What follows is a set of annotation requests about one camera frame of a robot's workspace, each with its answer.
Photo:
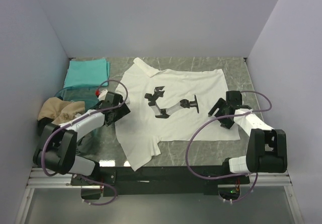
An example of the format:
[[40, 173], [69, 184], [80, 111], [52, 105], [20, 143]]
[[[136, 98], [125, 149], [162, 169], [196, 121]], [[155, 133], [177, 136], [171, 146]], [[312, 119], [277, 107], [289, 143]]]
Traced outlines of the white printed t shirt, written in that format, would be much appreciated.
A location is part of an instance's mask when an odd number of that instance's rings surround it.
[[140, 58], [127, 60], [116, 92], [130, 113], [115, 125], [116, 137], [133, 170], [159, 156], [161, 141], [223, 141], [227, 156], [238, 157], [238, 127], [221, 127], [208, 112], [228, 89], [224, 72], [159, 70]]

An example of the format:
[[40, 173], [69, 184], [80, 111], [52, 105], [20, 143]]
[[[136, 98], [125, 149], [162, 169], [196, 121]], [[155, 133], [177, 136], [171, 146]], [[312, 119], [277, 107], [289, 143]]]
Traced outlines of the beige t shirt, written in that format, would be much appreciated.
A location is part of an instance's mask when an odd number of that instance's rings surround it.
[[60, 125], [67, 123], [85, 113], [84, 101], [63, 101], [58, 97], [49, 98], [44, 102], [38, 114], [37, 120], [44, 118], [53, 120], [53, 123]]

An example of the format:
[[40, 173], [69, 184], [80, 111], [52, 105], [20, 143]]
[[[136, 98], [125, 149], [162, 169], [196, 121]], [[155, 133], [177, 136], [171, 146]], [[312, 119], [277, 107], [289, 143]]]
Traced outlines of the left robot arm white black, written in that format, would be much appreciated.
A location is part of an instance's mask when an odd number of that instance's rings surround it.
[[53, 175], [73, 173], [82, 175], [90, 185], [98, 183], [101, 179], [100, 164], [78, 156], [77, 143], [97, 128], [109, 126], [129, 113], [122, 95], [108, 92], [103, 100], [76, 119], [61, 125], [46, 124], [34, 152], [33, 163], [53, 171]]

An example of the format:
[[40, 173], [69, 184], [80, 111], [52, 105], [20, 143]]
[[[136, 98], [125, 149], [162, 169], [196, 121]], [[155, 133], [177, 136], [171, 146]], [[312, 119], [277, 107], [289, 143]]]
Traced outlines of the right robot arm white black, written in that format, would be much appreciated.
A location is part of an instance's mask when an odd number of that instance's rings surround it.
[[262, 121], [256, 110], [243, 104], [241, 91], [227, 91], [225, 99], [219, 98], [208, 112], [220, 122], [220, 126], [231, 129], [238, 125], [249, 137], [244, 156], [228, 158], [221, 178], [232, 183], [239, 173], [284, 173], [287, 170], [286, 133], [274, 129]]

